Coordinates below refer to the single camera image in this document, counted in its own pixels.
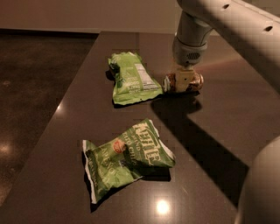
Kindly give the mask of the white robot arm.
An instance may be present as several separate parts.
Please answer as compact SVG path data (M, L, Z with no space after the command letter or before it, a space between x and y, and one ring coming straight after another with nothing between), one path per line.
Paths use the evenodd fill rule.
M277 92L280 91L279 18L242 0L177 0L182 9L173 57L195 65L216 30ZM255 157L245 178L234 224L280 224L280 136Z

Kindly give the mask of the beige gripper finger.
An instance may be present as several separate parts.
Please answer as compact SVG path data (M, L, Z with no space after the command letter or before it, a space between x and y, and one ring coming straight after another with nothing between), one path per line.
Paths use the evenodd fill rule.
M191 68L180 67L175 71L175 89L177 92L185 92L193 79Z

